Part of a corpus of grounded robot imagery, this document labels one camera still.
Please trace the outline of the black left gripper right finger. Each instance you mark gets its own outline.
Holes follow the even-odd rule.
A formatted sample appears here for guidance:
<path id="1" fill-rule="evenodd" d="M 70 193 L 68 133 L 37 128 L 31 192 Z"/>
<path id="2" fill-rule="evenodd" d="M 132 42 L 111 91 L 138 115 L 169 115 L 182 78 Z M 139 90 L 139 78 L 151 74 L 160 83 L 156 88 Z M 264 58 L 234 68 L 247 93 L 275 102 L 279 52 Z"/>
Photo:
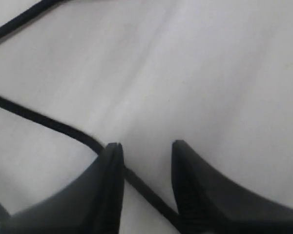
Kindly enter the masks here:
<path id="1" fill-rule="evenodd" d="M 238 185 L 185 141 L 172 145 L 171 180 L 183 234 L 293 234 L 293 209 Z"/>

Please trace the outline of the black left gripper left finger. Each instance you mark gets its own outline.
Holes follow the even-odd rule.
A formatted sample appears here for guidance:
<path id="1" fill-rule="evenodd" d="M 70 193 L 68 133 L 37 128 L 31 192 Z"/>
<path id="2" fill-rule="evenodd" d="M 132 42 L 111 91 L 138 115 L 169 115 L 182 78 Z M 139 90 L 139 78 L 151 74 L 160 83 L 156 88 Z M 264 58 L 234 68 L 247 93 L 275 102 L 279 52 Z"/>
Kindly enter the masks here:
<path id="1" fill-rule="evenodd" d="M 57 194 L 1 221 L 0 234 L 117 234 L 123 196 L 123 148 L 110 143 Z"/>

